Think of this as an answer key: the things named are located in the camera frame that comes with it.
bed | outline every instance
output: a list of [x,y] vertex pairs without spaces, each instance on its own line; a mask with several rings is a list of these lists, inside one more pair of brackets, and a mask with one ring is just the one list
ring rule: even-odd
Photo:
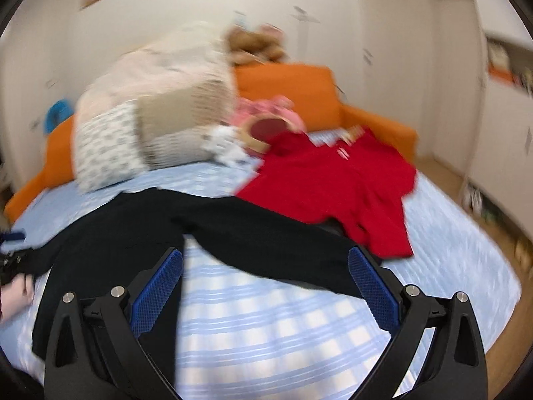
[[[330,143],[338,132],[312,135]],[[195,163],[161,169],[86,195],[71,182],[43,192],[18,219],[25,245],[40,246],[68,224],[121,191],[160,187],[220,197],[254,174],[257,159],[238,168]],[[386,262],[404,283],[426,294],[465,291],[484,348],[497,340],[521,287],[499,248],[423,174],[404,209],[414,257]],[[5,246],[8,250],[16,246]],[[31,330],[47,276],[36,299],[0,328],[0,344],[14,366],[41,382],[44,364],[31,352]],[[431,342],[426,330],[399,393],[409,390]],[[188,239],[178,322],[175,388],[190,399],[347,399],[361,384],[390,336],[357,298],[258,278],[223,265]]]

orange sofa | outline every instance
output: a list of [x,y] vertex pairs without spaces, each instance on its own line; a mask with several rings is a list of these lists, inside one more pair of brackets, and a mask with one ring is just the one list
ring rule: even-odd
[[[341,103],[329,68],[304,64],[258,64],[235,70],[239,95],[250,100],[287,96],[307,130],[368,126],[378,139],[395,147],[406,160],[415,156],[417,133],[398,122]],[[7,203],[4,214],[12,223],[45,189],[74,179],[71,139],[74,117],[60,124],[48,137],[43,170]]]

white closet door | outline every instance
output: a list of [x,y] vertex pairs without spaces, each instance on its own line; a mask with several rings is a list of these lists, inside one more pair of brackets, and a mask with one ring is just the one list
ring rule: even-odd
[[481,106],[480,28],[473,0],[438,0],[438,117],[434,155],[464,173]]
[[364,107],[419,131],[432,75],[431,0],[361,0]]
[[533,237],[533,99],[489,80],[470,178]]

black trousers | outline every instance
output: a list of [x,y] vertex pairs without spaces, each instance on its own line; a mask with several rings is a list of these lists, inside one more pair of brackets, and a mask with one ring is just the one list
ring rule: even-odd
[[[204,198],[156,188],[120,193],[43,247],[29,250],[11,273],[38,277],[52,268],[34,325],[34,353],[45,358],[55,311],[65,293],[95,298],[114,286],[127,286],[167,248],[183,252],[184,235],[193,235],[223,263],[251,274],[361,297],[347,268],[353,247],[348,238],[235,197]],[[140,338],[170,382],[180,297],[177,288],[153,330]]]

blue object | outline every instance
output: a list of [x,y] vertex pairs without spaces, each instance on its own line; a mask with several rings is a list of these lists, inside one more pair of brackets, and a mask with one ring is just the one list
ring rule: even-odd
[[57,101],[46,113],[44,119],[44,134],[49,135],[50,132],[58,127],[58,125],[63,123],[73,114],[74,110],[65,99]]
[[132,304],[130,327],[135,338],[150,332],[183,274],[183,256],[172,251]]
[[398,301],[358,247],[348,254],[348,270],[378,326],[394,336],[400,327]]
[[0,233],[0,241],[25,240],[26,233],[23,231],[10,231],[7,233]]

